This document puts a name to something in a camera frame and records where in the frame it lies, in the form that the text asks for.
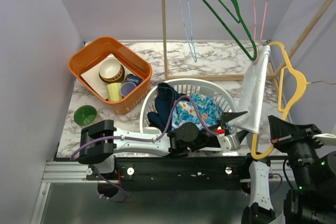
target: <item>white cloth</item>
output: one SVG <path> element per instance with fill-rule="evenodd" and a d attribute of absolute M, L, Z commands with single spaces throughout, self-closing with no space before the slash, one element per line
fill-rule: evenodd
<path fill-rule="evenodd" d="M 259 134 L 269 55 L 270 46 L 264 46 L 260 50 L 258 62 L 252 62 L 248 67 L 237 107 L 237 112 L 247 113 L 231 120 L 230 126 Z"/>

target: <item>blue floral cloth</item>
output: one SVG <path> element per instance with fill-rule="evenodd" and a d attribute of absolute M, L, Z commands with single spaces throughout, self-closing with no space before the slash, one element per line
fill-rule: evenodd
<path fill-rule="evenodd" d="M 198 111 L 206 125 L 212 126 L 216 124 L 223 110 L 214 98 L 202 94 L 192 94 L 191 98 L 196 103 Z M 196 124 L 199 129 L 203 128 L 192 103 L 189 101 L 180 101 L 173 112 L 172 130 L 181 127 L 182 124 L 187 122 Z"/>

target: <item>clothes rack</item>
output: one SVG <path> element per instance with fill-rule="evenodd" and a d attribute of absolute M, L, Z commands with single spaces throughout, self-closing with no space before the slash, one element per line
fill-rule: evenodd
<path fill-rule="evenodd" d="M 331 3 L 334 0 L 325 0 L 320 9 L 316 12 L 310 23 L 306 26 L 302 34 L 297 39 L 296 43 L 293 45 L 293 47 L 289 51 L 288 57 L 291 58 L 294 53 L 298 50 L 298 48 L 301 46 L 303 41 L 306 39 L 308 34 L 311 32 L 313 27 L 316 25 L 316 23 L 319 21 L 319 19 L 322 17 L 322 15 L 326 12 L 326 10 L 329 8 Z M 162 30 L 163 30 L 163 57 L 164 57 L 164 73 L 165 73 L 165 79 L 171 80 L 176 78 L 197 78 L 197 79 L 203 79 L 207 81 L 242 81 L 244 78 L 244 74 L 220 74 L 220 75 L 199 75 L 199 76 L 170 76 L 168 75 L 168 60 L 167 60 L 167 38 L 166 38 L 166 10 L 165 10 L 165 0 L 162 0 Z M 269 74 L 267 75 L 267 79 L 271 80 L 273 84 L 276 86 L 276 89 L 279 89 L 277 77 L 280 75 L 281 68 L 285 65 L 283 62 L 276 71 L 274 71 L 273 67 L 270 66 Z"/>

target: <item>dark blue cloth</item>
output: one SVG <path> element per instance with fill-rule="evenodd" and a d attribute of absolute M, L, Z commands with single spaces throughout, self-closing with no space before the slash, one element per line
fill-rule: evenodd
<path fill-rule="evenodd" d="M 170 111 L 174 105 L 174 102 L 183 96 L 184 94 L 179 94 L 175 89 L 165 82 L 161 82 L 157 85 L 158 95 L 155 98 L 155 108 L 156 112 L 149 112 L 147 114 L 148 121 L 151 126 L 157 127 L 164 131 L 166 128 Z M 172 121 L 170 121 L 168 132 L 172 130 Z"/>

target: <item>blue cup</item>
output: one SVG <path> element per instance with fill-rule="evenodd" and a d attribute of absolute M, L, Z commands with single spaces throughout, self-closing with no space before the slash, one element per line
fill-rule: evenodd
<path fill-rule="evenodd" d="M 126 82 L 133 82 L 136 86 L 138 86 L 142 82 L 142 79 L 138 76 L 129 73 L 126 76 Z"/>

